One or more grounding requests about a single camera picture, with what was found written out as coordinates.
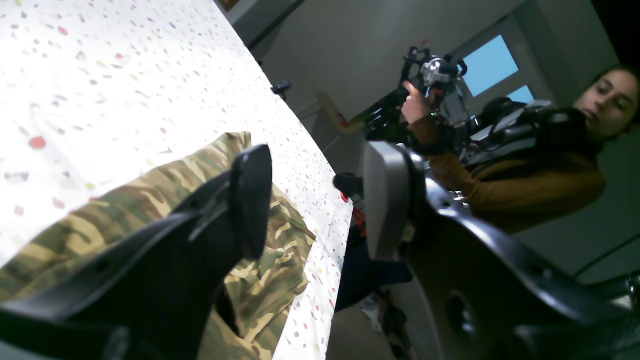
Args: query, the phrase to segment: confetti pattern sheet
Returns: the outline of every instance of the confetti pattern sheet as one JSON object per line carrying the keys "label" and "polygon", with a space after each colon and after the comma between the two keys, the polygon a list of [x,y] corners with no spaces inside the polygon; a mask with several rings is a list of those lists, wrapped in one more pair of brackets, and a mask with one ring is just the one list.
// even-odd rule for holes
{"label": "confetti pattern sheet", "polygon": [[274,358],[324,358],[351,205],[213,2],[0,0],[0,44],[0,266],[92,198],[250,131],[317,234]]}

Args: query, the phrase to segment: camouflage trousers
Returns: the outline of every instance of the camouflage trousers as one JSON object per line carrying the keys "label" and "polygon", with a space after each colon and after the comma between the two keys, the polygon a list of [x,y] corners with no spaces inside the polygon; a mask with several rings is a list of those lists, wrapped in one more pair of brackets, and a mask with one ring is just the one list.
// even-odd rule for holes
{"label": "camouflage trousers", "polygon": [[[128,234],[165,217],[250,146],[250,133],[224,134],[56,222],[0,269],[0,300],[26,297],[54,284]],[[293,298],[307,285],[303,268],[314,241],[302,216],[274,186],[262,257],[242,260],[225,278],[239,334],[212,309],[199,359],[271,359]]]}

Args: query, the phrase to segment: woman's hand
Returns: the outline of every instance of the woman's hand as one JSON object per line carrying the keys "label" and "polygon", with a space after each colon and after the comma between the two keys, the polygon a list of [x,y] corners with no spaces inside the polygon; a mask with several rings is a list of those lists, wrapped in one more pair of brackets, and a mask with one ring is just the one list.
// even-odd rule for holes
{"label": "woman's hand", "polygon": [[431,108],[420,90],[416,89],[409,81],[405,81],[403,85],[409,91],[409,96],[406,97],[406,101],[402,106],[402,115],[409,124],[413,124],[429,115]]}

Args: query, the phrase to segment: finger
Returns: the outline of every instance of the finger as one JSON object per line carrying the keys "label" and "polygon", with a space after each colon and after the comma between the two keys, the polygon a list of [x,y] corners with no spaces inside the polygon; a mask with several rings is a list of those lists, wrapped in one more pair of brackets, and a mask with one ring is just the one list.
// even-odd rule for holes
{"label": "finger", "polygon": [[411,84],[411,82],[409,82],[408,80],[405,80],[404,83],[404,88],[407,89],[407,91],[409,91],[409,94],[416,94],[418,91],[418,89],[415,88],[415,86],[413,84]]}

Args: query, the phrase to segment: woman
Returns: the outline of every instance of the woman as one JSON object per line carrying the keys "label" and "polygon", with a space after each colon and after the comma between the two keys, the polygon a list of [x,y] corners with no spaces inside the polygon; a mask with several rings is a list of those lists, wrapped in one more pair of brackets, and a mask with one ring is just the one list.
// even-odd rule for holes
{"label": "woman", "polygon": [[[587,129],[584,144],[574,151],[529,153],[472,168],[465,168],[442,146],[427,99],[409,82],[404,84],[410,94],[402,114],[422,145],[418,152],[432,168],[447,174],[441,183],[462,191],[475,216],[517,233],[584,208],[602,194],[604,177],[596,155],[605,142],[640,122],[639,81],[638,73],[624,65],[594,79],[574,104],[585,115]],[[366,242],[360,243],[345,255],[335,310],[357,303],[380,286],[411,278],[404,264],[371,261]]]}

